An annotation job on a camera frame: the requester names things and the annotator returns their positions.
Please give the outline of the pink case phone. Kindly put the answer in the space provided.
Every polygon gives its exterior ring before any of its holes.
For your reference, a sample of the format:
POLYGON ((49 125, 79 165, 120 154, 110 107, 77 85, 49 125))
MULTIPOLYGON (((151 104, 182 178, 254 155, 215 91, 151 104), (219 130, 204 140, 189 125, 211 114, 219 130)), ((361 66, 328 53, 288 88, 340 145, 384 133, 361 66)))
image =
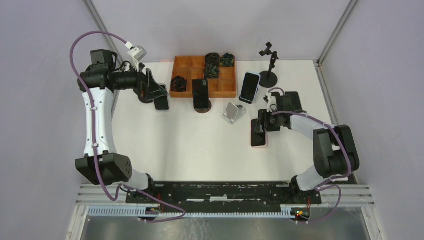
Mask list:
POLYGON ((267 135, 265 132, 255 132, 258 119, 250 121, 250 146, 253 148, 263 147, 267 144, 267 135))

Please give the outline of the black clamp stand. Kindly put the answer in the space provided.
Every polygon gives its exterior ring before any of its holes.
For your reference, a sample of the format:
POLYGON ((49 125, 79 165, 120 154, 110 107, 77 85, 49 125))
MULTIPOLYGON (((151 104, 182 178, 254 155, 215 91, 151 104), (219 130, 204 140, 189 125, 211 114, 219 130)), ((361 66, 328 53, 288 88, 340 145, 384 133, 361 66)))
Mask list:
POLYGON ((261 50, 259 52, 259 54, 262 57, 263 56, 270 56, 270 62, 269 62, 268 70, 262 71, 260 73, 261 79, 260 79, 259 85, 263 88, 270 89, 270 88, 275 87, 278 83, 278 77, 273 72, 273 69, 275 68, 275 63, 279 59, 279 57, 278 57, 277 51, 271 50, 271 47, 273 45, 270 42, 267 42, 265 45, 266 45, 265 50, 261 50))
POLYGON ((154 102, 153 99, 150 99, 149 94, 146 94, 146 93, 140 93, 137 97, 138 97, 138 100, 143 104, 151 104, 154 102))

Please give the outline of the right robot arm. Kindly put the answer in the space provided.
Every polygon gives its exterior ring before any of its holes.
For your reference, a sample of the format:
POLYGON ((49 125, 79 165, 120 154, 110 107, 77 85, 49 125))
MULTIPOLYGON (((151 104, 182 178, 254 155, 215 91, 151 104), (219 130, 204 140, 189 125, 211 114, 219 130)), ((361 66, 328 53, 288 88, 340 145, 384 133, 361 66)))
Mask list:
POLYGON ((269 90, 264 97, 267 106, 258 111, 251 121, 250 144, 262 147, 267 134, 282 128, 298 132, 313 143, 312 166, 290 181, 289 199, 302 204, 309 198, 309 191, 338 179, 349 177, 360 167, 360 160, 351 128, 332 125, 319 120, 303 110, 296 91, 269 90))

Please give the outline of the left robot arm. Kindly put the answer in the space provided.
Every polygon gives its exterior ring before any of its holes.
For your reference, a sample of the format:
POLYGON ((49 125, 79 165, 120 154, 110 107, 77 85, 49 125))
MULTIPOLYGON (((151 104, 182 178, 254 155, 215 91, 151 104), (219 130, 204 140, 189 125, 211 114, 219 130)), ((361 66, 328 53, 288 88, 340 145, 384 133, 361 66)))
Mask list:
POLYGON ((131 62, 117 67, 115 52, 91 51, 91 65, 78 80, 85 104, 86 143, 83 157, 76 159, 75 167, 94 185, 118 183, 139 189, 139 199, 151 204, 157 198, 153 179, 134 170, 129 157, 117 153, 112 125, 115 91, 133 90, 145 104, 168 97, 165 87, 155 81, 152 71, 142 63, 146 54, 140 46, 131 47, 131 62))

